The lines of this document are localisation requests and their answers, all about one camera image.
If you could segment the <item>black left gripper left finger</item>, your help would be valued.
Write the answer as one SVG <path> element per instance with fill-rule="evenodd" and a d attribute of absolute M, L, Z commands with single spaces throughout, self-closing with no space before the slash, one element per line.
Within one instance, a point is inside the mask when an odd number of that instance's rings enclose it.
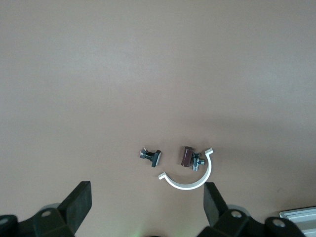
<path fill-rule="evenodd" d="M 58 205 L 19 223 L 21 237 L 74 237 L 92 207 L 91 182 L 81 181 Z"/>

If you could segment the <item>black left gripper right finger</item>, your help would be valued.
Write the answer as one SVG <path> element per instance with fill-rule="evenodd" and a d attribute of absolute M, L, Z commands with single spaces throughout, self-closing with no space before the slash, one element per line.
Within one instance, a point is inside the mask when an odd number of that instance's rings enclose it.
<path fill-rule="evenodd" d="M 203 208 L 209 225 L 200 237 L 244 237 L 249 217 L 238 209 L 229 208 L 213 182 L 204 184 Z"/>

